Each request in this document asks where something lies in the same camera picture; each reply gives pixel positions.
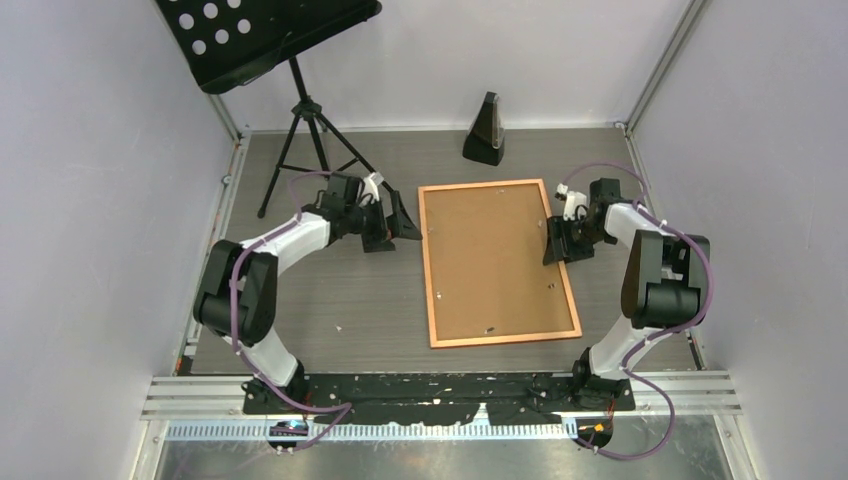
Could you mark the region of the black metronome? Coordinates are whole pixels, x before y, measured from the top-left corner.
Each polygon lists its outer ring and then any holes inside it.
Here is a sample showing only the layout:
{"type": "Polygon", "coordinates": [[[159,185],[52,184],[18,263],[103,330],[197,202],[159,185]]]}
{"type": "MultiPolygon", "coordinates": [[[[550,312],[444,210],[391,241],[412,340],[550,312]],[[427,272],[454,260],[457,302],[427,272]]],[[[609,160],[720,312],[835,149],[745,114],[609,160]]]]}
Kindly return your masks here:
{"type": "Polygon", "coordinates": [[[499,96],[488,91],[465,137],[462,156],[473,162],[498,166],[504,157],[504,142],[499,96]]]}

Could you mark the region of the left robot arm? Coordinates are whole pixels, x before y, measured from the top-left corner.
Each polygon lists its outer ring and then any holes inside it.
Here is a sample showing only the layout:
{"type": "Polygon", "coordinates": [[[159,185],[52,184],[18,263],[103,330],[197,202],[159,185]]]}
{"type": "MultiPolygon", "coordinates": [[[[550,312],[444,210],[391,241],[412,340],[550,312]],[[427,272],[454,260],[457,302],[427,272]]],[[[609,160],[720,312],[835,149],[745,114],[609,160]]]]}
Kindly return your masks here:
{"type": "Polygon", "coordinates": [[[193,304],[194,320],[228,343],[254,375],[249,392],[268,394],[284,414],[314,409],[305,403],[304,366],[274,327],[279,277],[347,235],[358,236],[366,253],[392,251],[397,239],[422,238],[399,193],[390,193],[391,212],[384,212],[380,173],[322,175],[325,188],[313,202],[298,203],[290,220],[252,239],[217,241],[193,304]]]}

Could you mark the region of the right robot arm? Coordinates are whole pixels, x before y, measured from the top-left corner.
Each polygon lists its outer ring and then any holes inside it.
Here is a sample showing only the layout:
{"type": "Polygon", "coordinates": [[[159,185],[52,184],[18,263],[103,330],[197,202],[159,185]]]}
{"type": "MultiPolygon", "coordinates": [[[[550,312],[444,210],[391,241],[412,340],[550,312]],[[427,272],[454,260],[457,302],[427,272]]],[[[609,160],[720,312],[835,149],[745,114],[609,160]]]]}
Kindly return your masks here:
{"type": "Polygon", "coordinates": [[[591,259],[598,243],[620,244],[629,252],[621,315],[572,367],[568,398],[591,411],[624,395],[633,366],[654,344],[703,320],[709,242],[673,232],[644,205],[623,197],[616,179],[596,180],[588,193],[559,184],[555,197],[563,211],[546,222],[545,265],[591,259]]]}

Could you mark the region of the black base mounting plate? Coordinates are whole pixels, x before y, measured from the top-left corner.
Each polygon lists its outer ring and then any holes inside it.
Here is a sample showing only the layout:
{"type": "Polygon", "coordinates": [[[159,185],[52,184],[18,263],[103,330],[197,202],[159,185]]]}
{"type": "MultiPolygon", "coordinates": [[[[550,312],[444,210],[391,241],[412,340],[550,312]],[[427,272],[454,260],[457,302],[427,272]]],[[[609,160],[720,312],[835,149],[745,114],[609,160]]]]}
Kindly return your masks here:
{"type": "Polygon", "coordinates": [[[319,424],[452,426],[479,411],[496,426],[544,425],[566,412],[628,412],[629,382],[615,392],[577,387],[564,373],[310,374],[284,388],[319,424]]]}

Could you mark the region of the black music stand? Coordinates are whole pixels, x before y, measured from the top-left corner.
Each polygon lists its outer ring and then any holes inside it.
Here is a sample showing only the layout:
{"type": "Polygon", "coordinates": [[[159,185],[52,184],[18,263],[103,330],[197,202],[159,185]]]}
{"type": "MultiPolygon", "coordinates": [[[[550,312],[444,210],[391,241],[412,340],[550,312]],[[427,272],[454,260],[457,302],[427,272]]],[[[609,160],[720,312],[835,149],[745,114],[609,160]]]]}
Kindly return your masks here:
{"type": "Polygon", "coordinates": [[[329,131],[353,156],[344,169],[360,164],[368,172],[375,170],[310,97],[297,57],[376,17],[381,2],[157,0],[155,4],[195,82],[208,95],[245,86],[282,63],[291,70],[298,102],[258,217],[265,216],[280,173],[290,167],[286,157],[300,124],[309,128],[320,169],[330,167],[320,137],[329,131]]]}

